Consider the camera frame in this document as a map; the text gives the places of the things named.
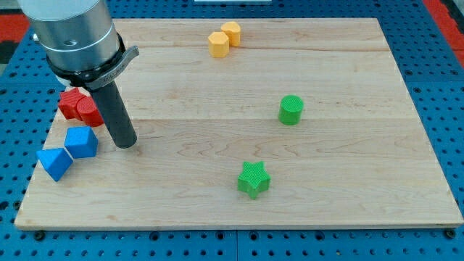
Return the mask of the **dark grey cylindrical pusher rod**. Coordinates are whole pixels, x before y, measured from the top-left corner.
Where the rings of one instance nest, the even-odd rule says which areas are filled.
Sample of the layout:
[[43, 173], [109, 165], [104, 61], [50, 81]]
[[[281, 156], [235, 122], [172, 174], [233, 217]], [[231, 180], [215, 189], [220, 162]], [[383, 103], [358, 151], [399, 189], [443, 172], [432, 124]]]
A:
[[115, 82], [91, 91], [91, 97], [116, 147], [134, 145], [137, 135]]

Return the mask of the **black clamp ring with lever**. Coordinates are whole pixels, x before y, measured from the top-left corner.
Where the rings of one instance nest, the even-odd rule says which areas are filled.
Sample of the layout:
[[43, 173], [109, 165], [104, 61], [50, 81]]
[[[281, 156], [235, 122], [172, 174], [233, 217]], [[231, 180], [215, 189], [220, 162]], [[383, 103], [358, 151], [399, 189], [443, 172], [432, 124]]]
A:
[[119, 49], [115, 55], [96, 68], [74, 72], [58, 68], [51, 62], [48, 55], [46, 56], [46, 61], [57, 79], [63, 82], [63, 85], [83, 87], [87, 91], [95, 91], [113, 82], [126, 69], [129, 63], [139, 55], [137, 46], [126, 49], [119, 33], [117, 33], [117, 37]]

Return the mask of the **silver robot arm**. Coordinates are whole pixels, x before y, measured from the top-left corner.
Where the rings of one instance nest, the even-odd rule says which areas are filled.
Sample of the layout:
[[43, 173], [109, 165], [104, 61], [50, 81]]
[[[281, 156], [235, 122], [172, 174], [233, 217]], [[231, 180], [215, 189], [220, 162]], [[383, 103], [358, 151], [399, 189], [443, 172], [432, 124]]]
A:
[[139, 55], [125, 46], [105, 0], [18, 0], [35, 41], [58, 79], [90, 93], [115, 145], [127, 149], [137, 135], [115, 83]]

